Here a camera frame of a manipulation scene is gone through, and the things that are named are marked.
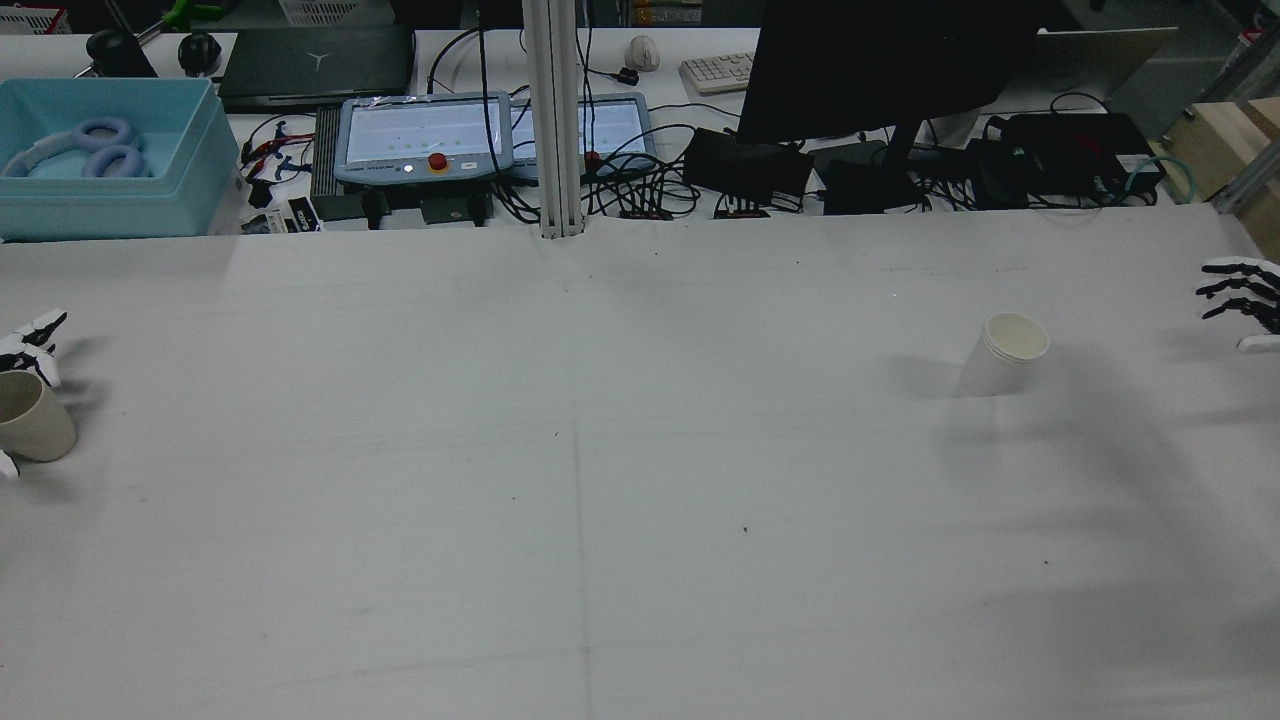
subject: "white keyboard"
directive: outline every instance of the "white keyboard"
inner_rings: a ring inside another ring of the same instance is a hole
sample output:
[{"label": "white keyboard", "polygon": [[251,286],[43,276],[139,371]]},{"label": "white keyboard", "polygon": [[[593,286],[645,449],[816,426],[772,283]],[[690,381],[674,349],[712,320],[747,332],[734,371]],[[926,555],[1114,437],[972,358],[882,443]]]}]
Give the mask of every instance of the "white keyboard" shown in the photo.
[{"label": "white keyboard", "polygon": [[751,61],[755,53],[695,58],[680,64],[680,73],[689,79],[699,95],[746,90],[751,79]]}]

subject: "monitor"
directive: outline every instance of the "monitor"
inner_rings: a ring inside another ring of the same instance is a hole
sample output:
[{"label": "monitor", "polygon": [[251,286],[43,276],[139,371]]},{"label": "monitor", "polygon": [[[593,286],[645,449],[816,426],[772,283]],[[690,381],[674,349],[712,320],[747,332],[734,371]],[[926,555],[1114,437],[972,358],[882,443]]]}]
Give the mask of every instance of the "monitor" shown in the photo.
[{"label": "monitor", "polygon": [[993,101],[1030,47],[1043,0],[769,0],[737,137],[782,142],[895,126],[902,167],[920,124]]}]

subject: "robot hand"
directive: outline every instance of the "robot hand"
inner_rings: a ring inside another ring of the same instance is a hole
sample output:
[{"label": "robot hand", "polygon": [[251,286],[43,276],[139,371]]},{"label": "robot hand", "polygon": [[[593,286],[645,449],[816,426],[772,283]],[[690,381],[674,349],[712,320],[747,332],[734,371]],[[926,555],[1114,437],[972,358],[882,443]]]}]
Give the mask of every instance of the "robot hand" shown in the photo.
[{"label": "robot hand", "polygon": [[1226,275],[1211,278],[1196,290],[1208,300],[1221,295],[1225,300],[1204,313],[1203,318],[1235,310],[1254,318],[1267,333],[1240,340],[1240,352],[1280,352],[1280,265],[1254,258],[1217,258],[1201,268],[1206,273]]},{"label": "robot hand", "polygon": [[58,361],[51,355],[54,331],[67,320],[63,310],[50,310],[31,323],[0,337],[0,370],[35,370],[49,387],[61,384]]}]

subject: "beige cup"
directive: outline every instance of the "beige cup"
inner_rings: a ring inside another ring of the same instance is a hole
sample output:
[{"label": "beige cup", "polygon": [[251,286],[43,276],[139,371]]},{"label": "beige cup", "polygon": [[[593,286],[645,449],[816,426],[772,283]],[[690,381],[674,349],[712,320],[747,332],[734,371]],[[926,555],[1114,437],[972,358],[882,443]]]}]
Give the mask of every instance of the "beige cup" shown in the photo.
[{"label": "beige cup", "polygon": [[76,425],[54,389],[23,370],[0,373],[0,450],[49,462],[76,446]]},{"label": "beige cup", "polygon": [[992,315],[960,372],[970,395],[1006,395],[1021,389],[1029,365],[1048,350],[1048,333],[1018,313]]}]

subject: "green cable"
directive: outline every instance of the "green cable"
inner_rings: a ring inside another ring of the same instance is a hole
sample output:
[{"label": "green cable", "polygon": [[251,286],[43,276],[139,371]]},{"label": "green cable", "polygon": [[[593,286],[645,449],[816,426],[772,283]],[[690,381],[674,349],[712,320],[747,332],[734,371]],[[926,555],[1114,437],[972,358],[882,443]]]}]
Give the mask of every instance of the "green cable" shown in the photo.
[{"label": "green cable", "polygon": [[1178,169],[1181,170],[1184,176],[1187,176],[1187,182],[1190,184],[1190,187],[1187,190],[1187,200],[1183,200],[1183,202],[1190,202],[1192,200],[1196,200],[1196,190],[1197,190],[1196,173],[1192,172],[1190,167],[1188,167],[1187,163],[1183,163],[1178,158],[1170,158],[1169,155],[1155,155],[1139,163],[1138,167],[1134,168],[1132,173],[1129,173],[1129,179],[1126,179],[1124,183],[1125,195],[1128,195],[1133,190],[1133,181],[1138,178],[1138,173],[1140,173],[1143,168],[1153,163],[1169,163],[1171,165],[1176,165]]}]

